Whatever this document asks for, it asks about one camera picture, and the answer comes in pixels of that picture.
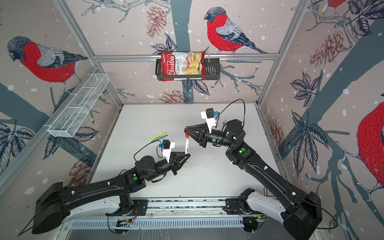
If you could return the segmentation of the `white marker pen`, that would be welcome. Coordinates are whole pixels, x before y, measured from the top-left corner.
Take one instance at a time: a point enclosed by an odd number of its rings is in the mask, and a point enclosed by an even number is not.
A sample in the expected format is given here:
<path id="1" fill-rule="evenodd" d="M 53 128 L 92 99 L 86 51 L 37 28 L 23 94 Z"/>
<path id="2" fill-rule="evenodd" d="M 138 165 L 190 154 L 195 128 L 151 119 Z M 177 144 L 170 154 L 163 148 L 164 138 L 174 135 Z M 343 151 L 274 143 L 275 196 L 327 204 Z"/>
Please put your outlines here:
<path id="1" fill-rule="evenodd" d="M 186 135 L 185 154 L 189 154 L 189 135 Z"/>

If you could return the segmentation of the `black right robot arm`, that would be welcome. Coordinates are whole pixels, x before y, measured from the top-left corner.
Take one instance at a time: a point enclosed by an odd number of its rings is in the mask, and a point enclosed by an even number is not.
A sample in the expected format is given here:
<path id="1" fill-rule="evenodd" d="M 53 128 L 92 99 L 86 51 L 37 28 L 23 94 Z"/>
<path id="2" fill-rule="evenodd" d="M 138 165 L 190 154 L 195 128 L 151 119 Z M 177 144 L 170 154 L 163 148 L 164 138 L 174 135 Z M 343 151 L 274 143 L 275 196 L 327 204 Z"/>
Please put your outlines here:
<path id="1" fill-rule="evenodd" d="M 281 203 L 282 209 L 271 207 L 269 215 L 276 215 L 275 219 L 296 240 L 308 240 L 312 236 L 323 219 L 320 197 L 297 188 L 270 168 L 244 141 L 246 133 L 241 121 L 231 120 L 221 131 L 210 130 L 207 124 L 187 126 L 185 134 L 202 147 L 207 143 L 226 146 L 231 163 L 256 178 Z"/>

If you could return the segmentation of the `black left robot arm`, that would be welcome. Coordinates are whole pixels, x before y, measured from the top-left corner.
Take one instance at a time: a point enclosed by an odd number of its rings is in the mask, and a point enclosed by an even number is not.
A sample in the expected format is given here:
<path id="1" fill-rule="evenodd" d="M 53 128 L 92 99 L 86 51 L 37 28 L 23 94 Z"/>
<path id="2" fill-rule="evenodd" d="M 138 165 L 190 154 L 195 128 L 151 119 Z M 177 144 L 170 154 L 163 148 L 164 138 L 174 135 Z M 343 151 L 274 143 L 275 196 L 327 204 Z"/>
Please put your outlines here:
<path id="1" fill-rule="evenodd" d="M 59 227 L 66 217 L 75 214 L 74 209 L 98 200 L 118 196 L 120 203 L 107 217 L 145 216 L 147 200 L 133 201 L 130 194 L 146 187 L 147 182 L 156 183 L 167 172 L 174 175 L 190 158 L 190 154 L 171 152 L 169 159 L 158 162 L 151 156 L 145 156 L 130 170 L 122 170 L 116 177 L 84 185 L 64 187 L 62 182 L 52 184 L 36 201 L 35 215 L 21 231 L 24 234 L 43 234 Z"/>

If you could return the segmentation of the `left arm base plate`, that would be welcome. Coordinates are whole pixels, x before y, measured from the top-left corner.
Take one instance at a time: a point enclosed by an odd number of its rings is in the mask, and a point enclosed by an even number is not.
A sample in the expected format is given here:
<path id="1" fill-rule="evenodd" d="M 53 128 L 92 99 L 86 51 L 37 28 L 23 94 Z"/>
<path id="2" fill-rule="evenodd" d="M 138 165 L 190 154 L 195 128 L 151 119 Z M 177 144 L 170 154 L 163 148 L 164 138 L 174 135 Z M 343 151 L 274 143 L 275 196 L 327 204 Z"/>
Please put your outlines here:
<path id="1" fill-rule="evenodd" d="M 131 202 L 127 205 L 127 203 L 120 203 L 119 208 L 112 212 L 106 213 L 107 217 L 122 217 L 122 216 L 133 216 L 133 217 L 141 217 L 145 216 L 148 207 L 148 200 L 131 200 Z"/>

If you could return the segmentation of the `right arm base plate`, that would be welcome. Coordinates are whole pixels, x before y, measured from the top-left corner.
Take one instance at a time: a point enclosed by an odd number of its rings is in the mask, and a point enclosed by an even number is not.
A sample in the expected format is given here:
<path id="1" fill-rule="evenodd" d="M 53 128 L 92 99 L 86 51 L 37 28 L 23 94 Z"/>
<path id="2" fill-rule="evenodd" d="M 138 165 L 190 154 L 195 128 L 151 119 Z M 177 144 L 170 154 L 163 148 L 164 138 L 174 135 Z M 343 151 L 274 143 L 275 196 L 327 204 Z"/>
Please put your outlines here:
<path id="1" fill-rule="evenodd" d="M 228 215 L 264 215 L 261 212 L 251 210 L 248 204 L 239 198 L 225 199 L 223 210 Z"/>

